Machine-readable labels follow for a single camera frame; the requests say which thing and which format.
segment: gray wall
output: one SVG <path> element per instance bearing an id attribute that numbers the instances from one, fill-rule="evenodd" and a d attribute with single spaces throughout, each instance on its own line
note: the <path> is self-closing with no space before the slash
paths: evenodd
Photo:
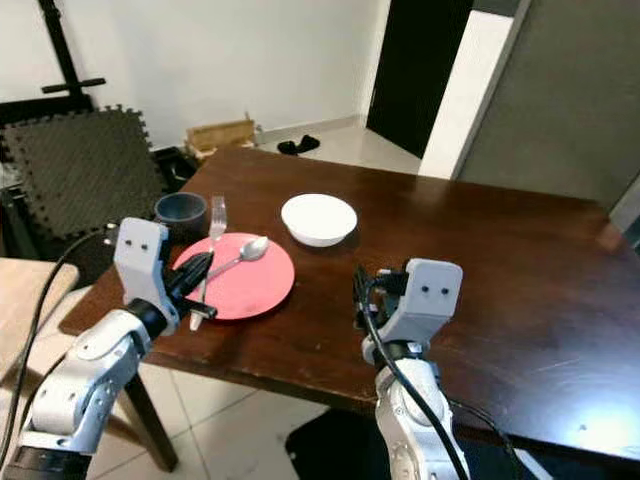
<path id="1" fill-rule="evenodd" d="M 640 1 L 533 0 L 459 179 L 610 209 L 640 171 Z"/>

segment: white bowl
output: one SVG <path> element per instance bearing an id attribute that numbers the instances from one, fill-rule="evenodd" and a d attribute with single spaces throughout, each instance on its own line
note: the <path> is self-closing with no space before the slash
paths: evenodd
<path id="1" fill-rule="evenodd" d="M 280 215 L 293 238 L 311 247 L 335 245 L 358 224 L 358 216 L 351 205 L 320 193 L 290 198 L 282 206 Z"/>

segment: white baseboard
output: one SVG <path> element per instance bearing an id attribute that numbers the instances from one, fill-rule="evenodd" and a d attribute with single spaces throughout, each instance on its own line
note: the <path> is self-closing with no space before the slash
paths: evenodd
<path id="1" fill-rule="evenodd" d="M 322 122 L 306 123 L 304 125 L 296 125 L 293 127 L 277 128 L 266 132 L 256 133 L 256 143 L 262 145 L 264 143 L 282 142 L 284 140 L 299 141 L 304 134 L 326 132 L 327 130 L 337 130 L 339 128 L 347 128 L 363 125 L 363 115 L 351 115 L 350 117 L 336 118 L 334 120 L 325 120 Z"/>

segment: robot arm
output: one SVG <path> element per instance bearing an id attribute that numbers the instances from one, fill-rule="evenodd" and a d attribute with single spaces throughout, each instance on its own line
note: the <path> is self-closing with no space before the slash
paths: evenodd
<path id="1" fill-rule="evenodd" d="M 423 359 L 433 335 L 455 311 L 462 269 L 452 263 L 412 259 L 402 272 L 380 271 L 382 307 L 375 308 L 376 327 L 383 345 L 404 376 L 426 401 L 449 437 L 467 477 L 464 454 L 452 433 L 452 412 L 438 387 L 435 366 Z M 354 296 L 362 326 L 370 282 L 362 269 L 354 277 Z M 364 359 L 378 367 L 376 422 L 389 452 L 394 479 L 459 478 L 436 429 L 382 361 L 370 336 L 362 342 Z"/>
<path id="2" fill-rule="evenodd" d="M 118 393 L 138 371 L 160 334 L 171 334 L 189 310 L 212 307 L 187 300 L 206 276 L 212 253 L 191 257 L 163 278 L 166 227 L 134 218 L 122 222 L 114 261 L 126 308 L 113 310 L 79 336 L 45 377 L 4 479 L 84 479 Z"/>

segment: dark door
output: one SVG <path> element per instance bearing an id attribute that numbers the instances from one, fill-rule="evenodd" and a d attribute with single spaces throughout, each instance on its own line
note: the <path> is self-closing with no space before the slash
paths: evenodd
<path id="1" fill-rule="evenodd" d="M 422 157 L 471 0 L 392 0 L 367 127 Z"/>

